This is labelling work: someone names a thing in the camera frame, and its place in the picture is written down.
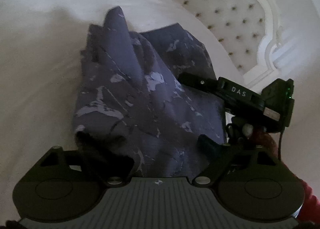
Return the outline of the red sleeve forearm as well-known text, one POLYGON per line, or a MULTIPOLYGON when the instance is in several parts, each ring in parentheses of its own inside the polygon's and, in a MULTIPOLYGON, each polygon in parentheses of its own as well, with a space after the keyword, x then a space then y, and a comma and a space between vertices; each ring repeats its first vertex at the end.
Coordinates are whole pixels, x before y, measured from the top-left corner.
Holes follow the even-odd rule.
MULTIPOLYGON (((258 132, 256 140, 258 144, 265 147, 274 157, 278 157, 278 145, 268 133, 258 132)), ((305 226, 298 227, 312 228, 309 224, 314 224, 316 228, 319 228, 319 200, 313 194, 312 188, 305 181, 302 179, 298 180, 302 184, 305 193, 304 203, 297 217, 298 222, 305 224, 305 226)))

